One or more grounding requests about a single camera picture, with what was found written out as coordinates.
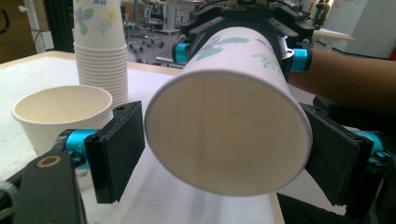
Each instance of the cup stack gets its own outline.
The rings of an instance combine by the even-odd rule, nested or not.
[[[128,100],[127,47],[119,0],[75,0],[75,54],[81,85],[103,88],[112,108]]]

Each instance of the white table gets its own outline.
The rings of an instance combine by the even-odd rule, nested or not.
[[[152,94],[171,78],[168,75],[179,71],[138,63],[128,68],[129,101],[142,101],[144,111]],[[0,64],[0,180],[35,157],[21,125],[11,116],[12,106],[34,91],[77,84],[73,54],[47,52]],[[87,219],[95,224],[284,223],[274,193],[238,198],[201,191],[168,173],[148,145],[119,203],[97,204],[93,188],[81,193]]]
[[[354,41],[355,40],[355,38],[350,35],[346,35],[346,34],[338,33],[335,31],[320,28],[319,30],[314,31],[314,35],[312,36],[312,42],[315,45],[315,43],[323,37],[326,38],[326,40],[327,40],[327,43],[325,46],[325,49],[327,51],[332,50],[332,46],[334,45],[334,43],[336,41],[339,41],[339,40]]]

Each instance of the stack of paper cups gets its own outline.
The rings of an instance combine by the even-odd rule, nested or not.
[[[78,79],[109,91],[112,107],[128,99],[127,47],[119,0],[75,0]]]

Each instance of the table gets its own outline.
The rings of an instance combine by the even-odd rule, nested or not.
[[[128,63],[129,101],[142,101],[179,73],[178,69]],[[0,180],[6,180],[35,157],[11,108],[24,95],[42,89],[77,85],[74,54],[46,52],[0,64]],[[90,223],[284,223],[276,194],[226,197],[191,187],[168,173],[149,146],[136,165],[118,203],[97,204],[93,188],[81,192]]]
[[[338,33],[335,31],[320,28],[319,30],[315,30],[314,35],[312,36],[312,42],[314,43],[314,45],[322,37],[327,39],[327,43],[325,46],[325,49],[327,51],[332,50],[332,45],[336,41],[339,41],[339,40],[354,41],[355,40],[355,38],[350,35],[346,35],[346,34]]]

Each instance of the person's arm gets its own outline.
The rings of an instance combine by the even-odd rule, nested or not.
[[[309,71],[290,72],[288,82],[340,105],[396,116],[396,62],[314,50]]]

